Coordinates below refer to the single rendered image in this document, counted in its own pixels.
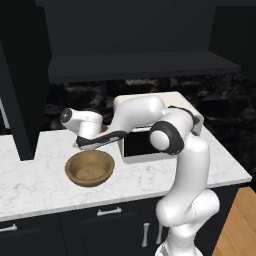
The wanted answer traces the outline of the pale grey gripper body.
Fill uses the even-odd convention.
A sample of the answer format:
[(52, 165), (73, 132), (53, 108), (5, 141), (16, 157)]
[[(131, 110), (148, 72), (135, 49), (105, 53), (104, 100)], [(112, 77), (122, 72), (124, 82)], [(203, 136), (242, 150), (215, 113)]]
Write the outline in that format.
[(91, 139), (77, 137), (76, 140), (73, 142), (72, 146), (81, 151), (91, 151), (91, 150), (99, 148), (101, 146), (101, 144), (96, 143)]

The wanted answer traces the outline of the brown wooden bowl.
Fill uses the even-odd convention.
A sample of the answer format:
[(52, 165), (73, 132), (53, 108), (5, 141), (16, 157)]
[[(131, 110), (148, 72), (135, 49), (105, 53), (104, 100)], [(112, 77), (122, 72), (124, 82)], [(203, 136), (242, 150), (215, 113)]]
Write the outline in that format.
[(66, 162), (65, 173), (76, 185), (96, 187), (104, 183), (115, 167), (111, 155), (100, 150), (76, 153)]

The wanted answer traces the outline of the black base cabinet door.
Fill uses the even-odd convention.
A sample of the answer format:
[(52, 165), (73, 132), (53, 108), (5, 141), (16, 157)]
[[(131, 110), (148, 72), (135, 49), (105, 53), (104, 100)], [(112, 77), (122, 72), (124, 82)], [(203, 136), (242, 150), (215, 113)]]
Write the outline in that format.
[(158, 219), (154, 218), (153, 219), (153, 223), (152, 223), (152, 252), (155, 253), (156, 250), (158, 249), (158, 247), (166, 240), (167, 236), (168, 236), (168, 231), (169, 228), (168, 227), (164, 227), (163, 226), (163, 231), (162, 231), (162, 243), (160, 245), (156, 244), (156, 238), (157, 238), (157, 234), (158, 234)]
[(128, 217), (86, 227), (84, 256), (146, 256), (148, 246), (142, 248), (144, 223), (140, 217)]

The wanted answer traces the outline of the white microwave oven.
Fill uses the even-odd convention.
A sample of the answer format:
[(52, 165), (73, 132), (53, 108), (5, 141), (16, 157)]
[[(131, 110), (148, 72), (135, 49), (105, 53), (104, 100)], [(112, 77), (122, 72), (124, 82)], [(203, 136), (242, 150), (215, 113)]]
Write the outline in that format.
[[(181, 93), (148, 93), (148, 96), (157, 96), (161, 98), (167, 108), (170, 106), (176, 106), (189, 110), (196, 119), (193, 133), (197, 136), (201, 134), (202, 126), (204, 124), (204, 117)], [(169, 158), (168, 154), (157, 152), (150, 144), (148, 139), (148, 132), (150, 128), (151, 125), (136, 127), (127, 135), (125, 139), (118, 141), (120, 153), (125, 163), (134, 164), (165, 160)]]

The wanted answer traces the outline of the black drawer front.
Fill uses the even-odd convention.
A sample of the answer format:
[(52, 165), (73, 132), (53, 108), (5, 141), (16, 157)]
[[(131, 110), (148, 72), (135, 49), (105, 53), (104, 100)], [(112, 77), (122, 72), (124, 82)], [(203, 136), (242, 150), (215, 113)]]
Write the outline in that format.
[[(146, 218), (148, 218), (149, 216), (154, 214), (156, 202), (158, 200), (159, 197), (155, 197), (72, 210), (60, 213), (58, 215), (58, 218), (63, 229), (78, 228), (82, 227), (83, 225), (106, 220), (116, 220), (121, 217), (145, 216)], [(99, 209), (101, 211), (109, 211), (115, 209), (116, 207), (122, 208), (122, 213), (105, 215), (100, 217), (97, 216), (97, 212)]]
[(60, 224), (56, 214), (34, 216), (0, 222), (0, 228), (15, 224), (17, 231), (0, 233), (0, 245), (46, 243), (63, 244)]

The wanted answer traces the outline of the black open wall cabinet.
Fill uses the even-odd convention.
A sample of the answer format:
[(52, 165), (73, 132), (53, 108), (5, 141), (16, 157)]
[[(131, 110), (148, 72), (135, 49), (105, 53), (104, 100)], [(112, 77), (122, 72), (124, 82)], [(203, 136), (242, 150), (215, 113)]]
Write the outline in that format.
[(35, 0), (53, 83), (233, 73), (208, 49), (215, 0)]

